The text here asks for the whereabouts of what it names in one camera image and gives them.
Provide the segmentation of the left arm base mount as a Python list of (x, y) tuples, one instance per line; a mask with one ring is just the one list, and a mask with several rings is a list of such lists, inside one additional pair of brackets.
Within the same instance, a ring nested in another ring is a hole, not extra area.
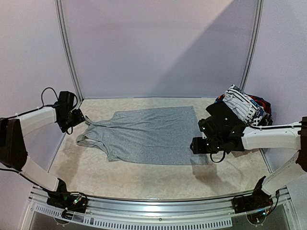
[(83, 193), (54, 193), (48, 195), (47, 204), (68, 211), (85, 213), (88, 198)]

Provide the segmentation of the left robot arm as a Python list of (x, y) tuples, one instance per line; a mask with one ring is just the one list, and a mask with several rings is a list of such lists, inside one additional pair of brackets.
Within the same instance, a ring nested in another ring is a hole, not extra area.
[(62, 109), (56, 105), (1, 118), (0, 163), (6, 167), (6, 171), (13, 171), (48, 192), (61, 208), (67, 208), (71, 204), (71, 197), (66, 183), (31, 158), (25, 139), (29, 134), (51, 124), (58, 124), (62, 132), (67, 132), (84, 121), (81, 109)]

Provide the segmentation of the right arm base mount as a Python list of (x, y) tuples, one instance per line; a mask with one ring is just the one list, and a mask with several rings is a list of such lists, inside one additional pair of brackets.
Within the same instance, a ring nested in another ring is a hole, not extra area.
[(261, 216), (267, 216), (277, 207), (279, 197), (274, 202), (272, 197), (262, 197), (260, 195), (235, 196), (231, 203), (236, 214), (258, 211)]

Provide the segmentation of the grey tank top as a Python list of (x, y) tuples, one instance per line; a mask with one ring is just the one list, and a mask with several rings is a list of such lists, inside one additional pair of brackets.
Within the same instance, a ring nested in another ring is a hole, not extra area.
[(193, 154), (194, 137), (202, 137), (193, 106), (115, 112), (110, 120), (85, 119), (88, 128), (76, 142), (102, 150), (109, 161), (154, 165), (206, 165)]

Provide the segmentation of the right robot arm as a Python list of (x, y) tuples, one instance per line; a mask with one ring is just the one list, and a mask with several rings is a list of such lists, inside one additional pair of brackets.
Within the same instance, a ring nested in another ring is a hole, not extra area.
[(247, 126), (239, 120), (230, 121), (213, 115), (199, 121), (206, 137), (193, 138), (193, 154), (228, 154), (232, 151), (286, 148), (296, 150), (293, 157), (270, 176), (262, 177), (248, 199), (252, 209), (263, 205), (281, 187), (307, 172), (307, 118), (279, 126)]

